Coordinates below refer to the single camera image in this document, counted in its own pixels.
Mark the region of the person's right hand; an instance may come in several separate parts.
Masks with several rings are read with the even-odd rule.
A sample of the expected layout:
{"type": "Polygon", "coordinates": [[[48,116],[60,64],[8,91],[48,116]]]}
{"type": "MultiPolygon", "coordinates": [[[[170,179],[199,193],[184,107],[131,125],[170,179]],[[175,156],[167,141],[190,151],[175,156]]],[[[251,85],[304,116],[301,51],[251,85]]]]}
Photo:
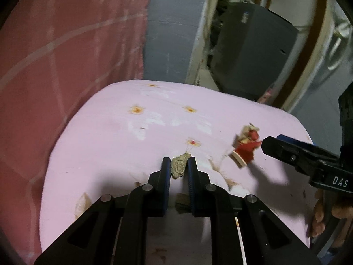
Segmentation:
{"type": "Polygon", "coordinates": [[[332,216],[345,221],[342,230],[331,246],[332,248],[342,247],[352,233],[352,206],[346,206],[338,200],[335,201],[334,205],[329,206],[328,201],[325,200],[324,191],[321,189],[317,190],[315,198],[317,202],[314,206],[309,236],[318,237],[323,234],[328,223],[327,219],[332,216]]]}

